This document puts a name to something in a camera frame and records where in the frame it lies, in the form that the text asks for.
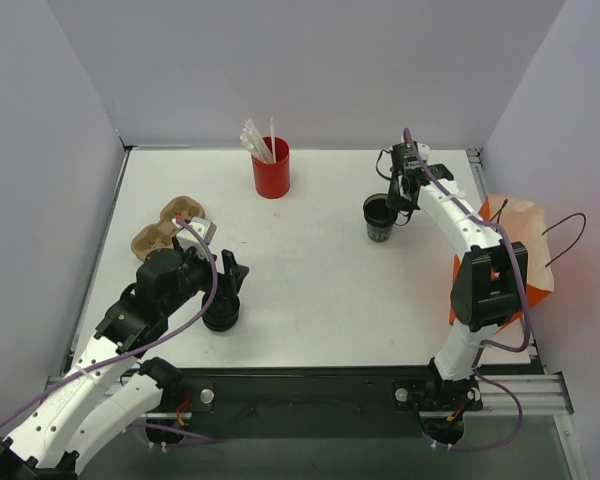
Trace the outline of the black paper coffee cup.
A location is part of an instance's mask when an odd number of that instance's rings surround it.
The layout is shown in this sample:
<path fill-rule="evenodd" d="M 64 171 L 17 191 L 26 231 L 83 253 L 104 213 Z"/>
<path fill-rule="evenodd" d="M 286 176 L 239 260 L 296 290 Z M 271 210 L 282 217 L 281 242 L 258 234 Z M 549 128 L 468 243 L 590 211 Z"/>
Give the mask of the black paper coffee cup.
<path fill-rule="evenodd" d="M 389 208 L 387 198 L 385 193 L 373 194 L 364 201 L 362 207 L 367 236 L 378 243 L 390 238 L 398 216 L 395 210 Z"/>

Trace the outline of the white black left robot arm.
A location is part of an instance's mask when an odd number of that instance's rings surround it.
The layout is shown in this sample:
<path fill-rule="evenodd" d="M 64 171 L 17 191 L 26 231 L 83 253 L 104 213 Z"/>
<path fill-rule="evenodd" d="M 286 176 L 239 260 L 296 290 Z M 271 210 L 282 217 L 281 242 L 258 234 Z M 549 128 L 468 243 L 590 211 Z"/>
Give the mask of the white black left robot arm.
<path fill-rule="evenodd" d="M 249 273 L 229 250 L 160 249 L 106 311 L 75 365 L 31 415 L 0 437 L 0 479 L 75 479 L 89 460 L 140 415 L 175 409 L 184 374 L 145 352 L 165 336 L 170 317 L 197 293 L 200 316 L 230 328 Z"/>

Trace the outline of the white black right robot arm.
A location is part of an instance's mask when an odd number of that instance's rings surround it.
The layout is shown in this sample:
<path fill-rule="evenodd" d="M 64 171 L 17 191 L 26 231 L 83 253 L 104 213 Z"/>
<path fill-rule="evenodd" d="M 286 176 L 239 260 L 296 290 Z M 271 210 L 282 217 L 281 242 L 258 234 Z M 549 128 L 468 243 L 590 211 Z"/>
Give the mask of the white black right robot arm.
<path fill-rule="evenodd" d="M 528 253 L 478 214 L 445 165 L 427 164 L 409 141 L 394 145 L 390 155 L 387 207 L 406 216 L 428 214 L 460 261 L 450 293 L 455 320 L 423 384 L 426 401 L 444 408 L 471 391 L 482 350 L 527 305 L 521 296 Z"/>

